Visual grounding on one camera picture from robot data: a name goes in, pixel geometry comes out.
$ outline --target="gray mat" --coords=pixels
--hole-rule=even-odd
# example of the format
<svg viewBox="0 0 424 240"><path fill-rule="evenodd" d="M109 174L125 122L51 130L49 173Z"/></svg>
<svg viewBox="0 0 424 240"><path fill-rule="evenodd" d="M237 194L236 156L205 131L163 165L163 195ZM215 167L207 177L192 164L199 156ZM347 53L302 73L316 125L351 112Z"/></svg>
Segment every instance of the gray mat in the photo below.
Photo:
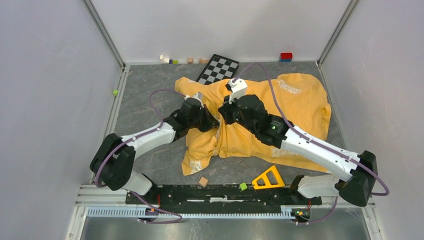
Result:
<svg viewBox="0 0 424 240"><path fill-rule="evenodd" d="M284 73L311 74L322 81L320 72L314 62L264 62L270 77L276 78ZM237 72L248 63L241 63ZM181 77L195 80L202 72L204 64L163 64L131 66L123 93L122 103L116 122L115 132L128 135L159 122L149 103L149 94L156 89L174 88L175 81ZM263 81L266 75L256 66L243 76L246 80ZM177 94L159 92L153 98L155 106L166 117L179 109L183 99ZM344 148L340 129L331 116L327 142ZM184 176L181 162L186 151L186 141L180 139L143 154L135 160L133 169L149 176L157 184L196 184L201 176L209 179L210 184L251 183L259 174L272 164L257 157L213 157L207 168L198 173ZM290 183L297 175L319 176L323 173L277 165L285 183Z"/></svg>

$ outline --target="yellow triangle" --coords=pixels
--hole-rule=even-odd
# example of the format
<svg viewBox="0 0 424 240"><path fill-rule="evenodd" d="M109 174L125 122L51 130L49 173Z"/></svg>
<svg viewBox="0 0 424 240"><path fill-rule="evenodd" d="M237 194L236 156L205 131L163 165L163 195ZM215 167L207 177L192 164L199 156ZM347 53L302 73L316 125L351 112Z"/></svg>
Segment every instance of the yellow triangle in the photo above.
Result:
<svg viewBox="0 0 424 240"><path fill-rule="evenodd" d="M270 180L267 177L267 173L272 172L275 176L275 179L277 181L277 184L271 184ZM258 180L263 179L263 182L265 185L259 185ZM281 178L277 168L275 165L268 168L268 170L264 171L261 175L259 175L257 178L255 178L252 181L253 189L272 189L272 188L280 188L284 187L285 184L283 182L283 179Z"/></svg>

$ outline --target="black and white checkerboard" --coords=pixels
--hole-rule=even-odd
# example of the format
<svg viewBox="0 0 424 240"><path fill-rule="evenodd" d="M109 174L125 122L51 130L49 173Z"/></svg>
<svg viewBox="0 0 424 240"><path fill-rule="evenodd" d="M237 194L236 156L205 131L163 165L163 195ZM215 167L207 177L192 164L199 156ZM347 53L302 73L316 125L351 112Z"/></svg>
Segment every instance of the black and white checkerboard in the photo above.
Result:
<svg viewBox="0 0 424 240"><path fill-rule="evenodd" d="M196 82L209 85L223 79L231 79L239 68L239 62L214 54Z"/></svg>

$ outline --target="small wooden cube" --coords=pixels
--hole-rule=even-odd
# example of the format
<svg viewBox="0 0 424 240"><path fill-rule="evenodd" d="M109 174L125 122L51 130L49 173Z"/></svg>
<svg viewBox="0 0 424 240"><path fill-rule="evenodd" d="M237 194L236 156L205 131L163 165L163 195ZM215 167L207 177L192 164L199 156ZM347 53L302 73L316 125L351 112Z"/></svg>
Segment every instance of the small wooden cube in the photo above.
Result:
<svg viewBox="0 0 424 240"><path fill-rule="evenodd" d="M199 63L200 63L200 64L207 64L207 63L209 63L209 59L202 59L202 58L199 58Z"/></svg>
<svg viewBox="0 0 424 240"><path fill-rule="evenodd" d="M201 177L200 180L199 180L199 185L202 186L202 187L206 187L206 185L208 184L208 182L209 182L208 179L206 179L204 177Z"/></svg>

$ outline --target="red block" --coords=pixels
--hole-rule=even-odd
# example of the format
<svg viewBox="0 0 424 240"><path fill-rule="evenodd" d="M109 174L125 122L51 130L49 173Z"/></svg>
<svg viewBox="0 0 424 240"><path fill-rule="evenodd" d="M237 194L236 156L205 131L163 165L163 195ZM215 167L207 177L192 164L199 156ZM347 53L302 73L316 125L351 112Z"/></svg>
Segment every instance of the red block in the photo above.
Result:
<svg viewBox="0 0 424 240"><path fill-rule="evenodd" d="M291 60L293 58L293 54L291 52L282 52L279 54L279 60Z"/></svg>

